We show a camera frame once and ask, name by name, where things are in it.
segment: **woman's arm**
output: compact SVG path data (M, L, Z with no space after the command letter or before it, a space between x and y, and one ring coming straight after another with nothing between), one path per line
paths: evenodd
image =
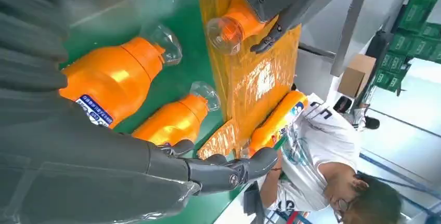
M273 169L266 175L261 188L261 199L265 208L269 208L277 200L277 187L282 172L283 159L282 151L280 149L277 151L277 156L277 164L275 164Z

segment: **green box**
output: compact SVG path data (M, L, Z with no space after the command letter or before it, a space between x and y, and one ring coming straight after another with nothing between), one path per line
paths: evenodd
M440 39L441 25L426 23L421 30L421 36Z
M389 70L391 68L392 60L394 59L394 54L386 53L383 58L383 61L380 64L380 69Z
M399 73L401 70L401 66L404 64L405 61L406 61L406 56L394 55L392 57L392 62L389 71L393 73Z
M433 40L422 37L415 37L412 47L408 52L408 55L427 60L432 55L436 45L437 43Z
M389 83L391 82L394 75L390 72L387 72L382 69L378 69L377 74L375 76L375 82L374 84L386 89L389 86Z
M441 63L441 43L436 44L435 49L427 60Z
M410 0L400 19L399 28L420 33L436 2L437 0Z
M406 55L413 44L413 36L397 33L389 46L389 51L396 54Z
M391 92L396 92L397 89L400 87L401 82L403 81L403 78L395 76L391 79L389 82L389 85L387 86L386 90L389 90Z

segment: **woman's hair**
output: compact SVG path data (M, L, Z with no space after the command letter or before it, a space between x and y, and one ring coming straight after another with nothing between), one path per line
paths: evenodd
M360 224L397 224L401 218L400 194L372 176L359 173L356 177L369 185L368 188L356 189L358 197L351 206L353 213L362 221Z

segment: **transparent plastic cover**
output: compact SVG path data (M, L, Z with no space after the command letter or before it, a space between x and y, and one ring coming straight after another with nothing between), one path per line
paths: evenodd
M216 111L221 107L221 102L216 91L205 82L194 82L191 85L190 93L205 98L209 111Z
M165 52L162 54L164 65L177 65L182 59L182 48L174 33L164 25L143 25L139 36L152 45L159 45Z
M139 223L178 214L200 190L194 182L144 173L30 164L30 159L0 153L1 223Z
M237 54L242 41L242 29L233 19L222 17L207 23L208 38L218 50L226 55Z

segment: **blue label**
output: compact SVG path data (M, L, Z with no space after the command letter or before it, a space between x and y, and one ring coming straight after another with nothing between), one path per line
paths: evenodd
M298 102L292 109L291 109L291 113L294 116L298 116L300 113L302 113L303 108L305 108L305 106L303 105L302 102Z
M113 118L89 95L82 95L76 103L81 105L92 123L104 126L109 126L113 123Z

